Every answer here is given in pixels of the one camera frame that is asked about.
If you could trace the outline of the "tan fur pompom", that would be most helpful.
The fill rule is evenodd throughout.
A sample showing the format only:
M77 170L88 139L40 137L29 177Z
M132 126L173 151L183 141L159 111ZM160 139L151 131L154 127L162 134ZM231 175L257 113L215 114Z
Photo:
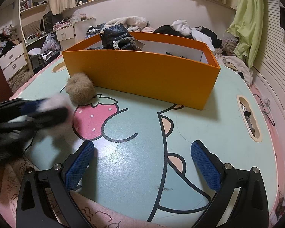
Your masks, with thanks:
M85 73L77 73L68 78L65 90L71 101L78 105L88 104L96 96L93 82Z

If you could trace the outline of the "black lace doll dress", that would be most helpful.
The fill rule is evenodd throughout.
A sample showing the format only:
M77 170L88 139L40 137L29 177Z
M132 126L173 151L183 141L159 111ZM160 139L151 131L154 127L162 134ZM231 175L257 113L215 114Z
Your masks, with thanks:
M141 51L136 39L130 35L123 24L108 27L100 34L102 49Z

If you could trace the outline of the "orange cardboard box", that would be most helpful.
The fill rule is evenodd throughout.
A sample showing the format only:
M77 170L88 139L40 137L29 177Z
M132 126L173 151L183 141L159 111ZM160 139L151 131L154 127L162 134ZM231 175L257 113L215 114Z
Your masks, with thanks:
M200 41L160 33L134 32L142 51L91 49L92 36L63 51L70 76L85 73L100 88L154 98L202 110L220 66Z

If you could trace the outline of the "white drawer cabinet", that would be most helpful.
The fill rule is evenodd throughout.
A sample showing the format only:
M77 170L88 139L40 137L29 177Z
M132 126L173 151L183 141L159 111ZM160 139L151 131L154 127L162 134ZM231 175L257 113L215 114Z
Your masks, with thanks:
M19 43L11 50L9 50L4 56L0 58L0 67L4 74L6 81L10 80L16 73L22 68L27 66L25 59L25 51L22 43Z

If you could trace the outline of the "cream knit sweater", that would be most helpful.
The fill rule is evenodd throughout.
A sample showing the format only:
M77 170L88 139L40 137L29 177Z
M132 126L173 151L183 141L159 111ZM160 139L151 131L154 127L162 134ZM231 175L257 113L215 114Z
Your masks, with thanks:
M102 28L105 30L112 26L122 24L129 32L142 31L145 27L150 25L149 21L144 17L130 16L130 17L119 17L108 21Z

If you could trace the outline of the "green hanging garment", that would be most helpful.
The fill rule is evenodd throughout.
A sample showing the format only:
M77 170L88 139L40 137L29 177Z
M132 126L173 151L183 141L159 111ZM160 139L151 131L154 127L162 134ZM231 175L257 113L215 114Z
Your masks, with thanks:
M251 68L263 32L264 0L239 0L233 22L226 30L238 38L234 54Z

